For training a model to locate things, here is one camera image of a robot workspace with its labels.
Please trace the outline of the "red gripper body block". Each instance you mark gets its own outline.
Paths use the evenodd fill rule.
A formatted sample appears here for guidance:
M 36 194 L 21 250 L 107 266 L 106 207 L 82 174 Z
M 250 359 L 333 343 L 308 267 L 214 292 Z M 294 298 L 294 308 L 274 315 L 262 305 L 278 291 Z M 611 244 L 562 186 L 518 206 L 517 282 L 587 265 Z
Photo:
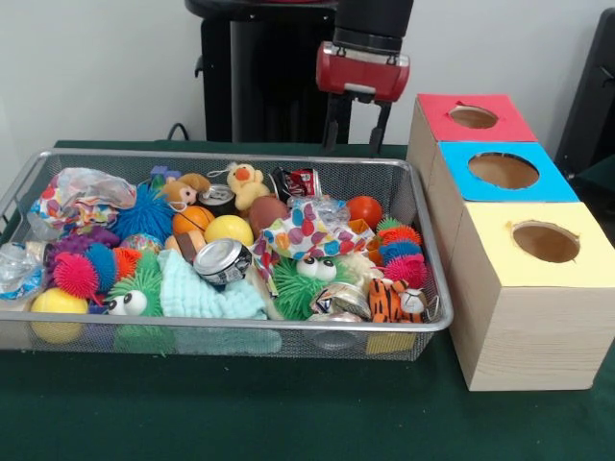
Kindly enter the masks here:
M 387 55 L 345 48 L 323 41 L 316 59 L 316 84 L 321 91 L 367 95 L 375 101 L 396 102 L 410 74 L 406 55 Z

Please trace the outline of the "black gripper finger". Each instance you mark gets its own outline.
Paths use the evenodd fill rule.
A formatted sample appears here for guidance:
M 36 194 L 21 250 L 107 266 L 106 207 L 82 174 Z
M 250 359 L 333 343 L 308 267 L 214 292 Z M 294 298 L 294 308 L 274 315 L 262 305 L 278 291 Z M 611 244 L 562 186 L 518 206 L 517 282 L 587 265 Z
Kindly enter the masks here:
M 332 153 L 338 143 L 348 143 L 351 110 L 352 98 L 349 94 L 329 94 L 322 141 L 325 153 Z
M 373 156 L 381 153 L 386 126 L 388 123 L 391 106 L 390 102 L 376 101 L 375 104 L 380 108 L 376 126 L 372 129 L 369 139 L 369 149 Z

